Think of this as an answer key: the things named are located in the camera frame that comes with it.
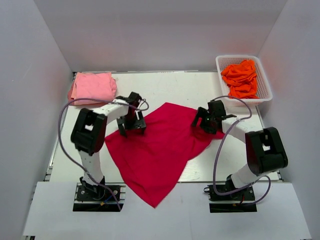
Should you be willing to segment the crimson red t shirt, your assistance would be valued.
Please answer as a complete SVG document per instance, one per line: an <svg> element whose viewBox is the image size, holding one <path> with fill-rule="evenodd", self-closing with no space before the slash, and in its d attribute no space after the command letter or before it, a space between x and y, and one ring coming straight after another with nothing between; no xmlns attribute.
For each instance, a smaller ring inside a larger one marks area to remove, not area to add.
<svg viewBox="0 0 320 240"><path fill-rule="evenodd" d="M189 160L200 155L224 133L192 127L193 108L166 102L145 116L146 130L117 130L104 141L124 183L156 208L178 182Z"/></svg>

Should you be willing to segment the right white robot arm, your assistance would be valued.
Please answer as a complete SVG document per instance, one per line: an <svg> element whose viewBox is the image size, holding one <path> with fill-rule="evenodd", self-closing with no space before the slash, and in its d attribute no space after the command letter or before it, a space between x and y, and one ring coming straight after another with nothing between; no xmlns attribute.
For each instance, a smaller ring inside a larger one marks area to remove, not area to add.
<svg viewBox="0 0 320 240"><path fill-rule="evenodd" d="M246 117L227 114L221 97L209 101L207 106L197 109L191 125L200 126L208 134L224 134L213 164L212 188L216 195L236 200L260 178L288 166L289 160L279 131L275 127L258 128L251 125L248 120L253 116L252 109L248 109ZM228 136L245 144L246 164L231 174L225 182L225 189L219 191L216 184L218 161Z"/></svg>

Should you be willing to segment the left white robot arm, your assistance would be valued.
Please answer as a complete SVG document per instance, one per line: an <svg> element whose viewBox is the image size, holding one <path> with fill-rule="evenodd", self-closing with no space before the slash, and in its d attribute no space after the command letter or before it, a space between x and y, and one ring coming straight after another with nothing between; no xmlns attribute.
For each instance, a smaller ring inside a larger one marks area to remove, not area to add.
<svg viewBox="0 0 320 240"><path fill-rule="evenodd" d="M142 112L138 110L142 100L138 93L131 92L128 97L116 97L111 102L112 107L105 111L98 113L83 108L78 114L70 140L78 151L84 167L80 183L96 200L103 198L106 193L99 152L104 143L107 125L116 121L118 131L123 137L131 130L143 134L147 125Z"/></svg>

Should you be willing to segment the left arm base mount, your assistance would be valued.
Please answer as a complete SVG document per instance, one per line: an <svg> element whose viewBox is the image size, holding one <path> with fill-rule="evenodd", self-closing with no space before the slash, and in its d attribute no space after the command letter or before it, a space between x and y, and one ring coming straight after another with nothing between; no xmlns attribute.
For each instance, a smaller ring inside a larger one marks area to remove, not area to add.
<svg viewBox="0 0 320 240"><path fill-rule="evenodd" d="M73 212L101 212L101 213L118 213L122 210L125 203L126 185L124 184L109 184L107 185L115 195L120 208L118 207L114 197L107 190L102 191L101 196L92 196L83 185L80 183L76 186Z"/></svg>

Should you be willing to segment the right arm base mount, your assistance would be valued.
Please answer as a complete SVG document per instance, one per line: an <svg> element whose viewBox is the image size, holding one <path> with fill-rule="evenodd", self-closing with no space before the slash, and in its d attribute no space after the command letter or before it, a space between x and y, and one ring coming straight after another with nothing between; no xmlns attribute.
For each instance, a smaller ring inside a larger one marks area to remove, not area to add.
<svg viewBox="0 0 320 240"><path fill-rule="evenodd" d="M254 213L257 206L253 187L243 189L230 195L218 195L214 192L213 185L203 189L209 198L210 213Z"/></svg>

